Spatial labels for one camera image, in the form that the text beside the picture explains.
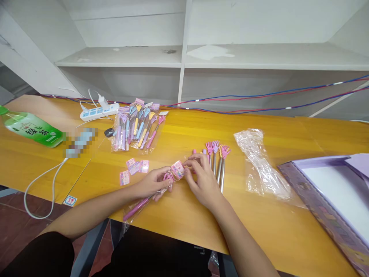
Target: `red floor tile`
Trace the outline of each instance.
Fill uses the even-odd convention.
[[[84,234],[82,237],[79,237],[78,239],[76,239],[73,242],[73,248],[74,248],[74,261],[73,261],[73,263],[76,261],[77,256],[78,256],[78,254],[81,251],[81,248],[83,246],[83,243],[85,242],[86,237],[87,237],[87,234]]]
[[[25,212],[4,205],[1,207],[0,259],[30,219]]]
[[[92,276],[96,272],[99,272],[103,269],[104,266],[110,263],[112,253],[113,245],[111,241],[107,239],[102,239],[95,260],[93,261],[89,276]]]
[[[211,274],[212,274],[213,277],[220,275],[219,268],[213,262],[209,263],[208,269],[211,271]]]
[[[14,196],[15,194],[9,194],[7,196],[0,197],[0,203],[7,204]]]
[[[110,220],[108,222],[108,225],[106,226],[105,233],[103,238],[111,241],[111,233],[110,233]]]
[[[52,203],[50,201],[44,200],[44,202],[39,206],[39,208],[37,209],[37,211],[35,211],[35,213],[40,217],[44,217],[48,215],[51,209],[51,204]],[[69,207],[67,205],[60,205],[60,204],[54,203],[53,212],[47,219],[55,220],[71,208],[72,207]]]
[[[30,218],[0,259],[0,264],[6,267],[48,224],[50,221],[46,219]]]
[[[45,200],[41,198],[27,194],[27,207],[33,214],[36,212],[36,210],[41,206],[41,204],[44,201]],[[26,211],[24,207],[24,193],[23,192],[15,193],[14,197],[8,201],[7,205],[22,211]]]

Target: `yellow table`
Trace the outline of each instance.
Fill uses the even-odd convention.
[[[70,132],[82,123],[79,104],[69,100],[25,95],[7,107],[34,113],[62,131]],[[248,128],[263,130],[264,145],[275,166],[289,160],[369,152],[366,125],[315,118],[172,110],[154,152],[140,156],[135,149],[110,152],[110,142],[103,131],[111,124],[109,120],[96,120],[83,125],[97,127],[99,136],[89,154],[69,159],[61,169],[56,181],[57,203],[70,194],[78,198],[78,205],[119,189],[119,173],[126,170],[125,162],[132,157],[148,159],[150,169],[154,169],[184,161],[193,149],[201,151],[205,142],[218,139],[232,149],[226,163],[224,195],[278,270],[301,277],[358,276],[308,210],[246,192],[246,176],[253,171],[250,164],[245,164],[233,134]],[[0,155],[5,161],[0,167],[0,184],[24,191],[35,177],[63,160],[62,145],[47,148],[3,126],[0,128]],[[40,178],[30,193],[50,200],[53,175],[50,172]],[[137,173],[131,177],[131,183],[142,177]],[[295,204],[303,206],[299,198]],[[120,210],[111,218],[122,221],[122,216]],[[199,204],[184,180],[175,183],[173,192],[165,193],[158,203],[150,203],[134,225],[228,253],[214,218]]]
[[[226,161],[224,195],[278,270],[301,277],[357,276],[309,210],[246,192],[245,180],[252,168],[245,164],[233,134],[248,128],[264,131],[264,145],[273,165],[326,155],[311,131],[296,118],[172,110],[153,153],[142,156],[135,149],[111,153],[110,141],[105,139],[70,194],[80,204],[119,189],[119,173],[127,170],[125,162],[132,157],[136,161],[148,159],[150,169],[154,169],[184,161],[193,149],[201,151],[205,142],[217,139],[232,149]],[[332,138],[342,135],[334,133]],[[131,176],[131,184],[142,177],[141,173]],[[303,205],[298,197],[295,203]],[[122,210],[111,215],[118,221],[122,217]],[[175,183],[173,192],[165,193],[158,203],[149,203],[133,225],[228,253],[216,221],[185,180]]]
[[[79,118],[80,105],[72,101],[24,95],[6,107],[15,112],[33,113],[63,132],[72,132],[82,123]],[[103,126],[101,130],[106,130],[111,125],[110,120],[98,120],[94,127]],[[103,136],[100,131],[91,150],[98,147],[101,142],[99,139]],[[46,147],[7,130],[0,123],[0,184],[24,192],[33,179],[63,161],[64,149],[65,145],[62,144],[55,148]],[[55,182],[56,203],[63,203],[90,159],[91,155],[82,155],[81,158],[69,159],[64,164]],[[51,201],[55,172],[56,169],[39,178],[30,188],[29,194]]]

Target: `cardboard box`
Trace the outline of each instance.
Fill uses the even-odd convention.
[[[278,166],[357,272],[369,277],[369,154]]]

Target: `power strip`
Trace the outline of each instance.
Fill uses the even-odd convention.
[[[91,119],[104,117],[106,115],[116,114],[118,109],[119,109],[119,103],[114,103],[114,104],[109,105],[109,110],[103,110],[102,107],[98,107],[98,108],[93,108],[91,110],[83,111],[81,112],[80,118],[83,121],[89,121]]]

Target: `white shelf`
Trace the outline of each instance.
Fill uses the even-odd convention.
[[[58,62],[61,67],[181,67],[182,46],[87,47]]]
[[[369,70],[369,57],[331,43],[228,44],[226,54],[211,60],[186,56],[187,68],[288,70]],[[189,45],[187,53],[202,47]]]

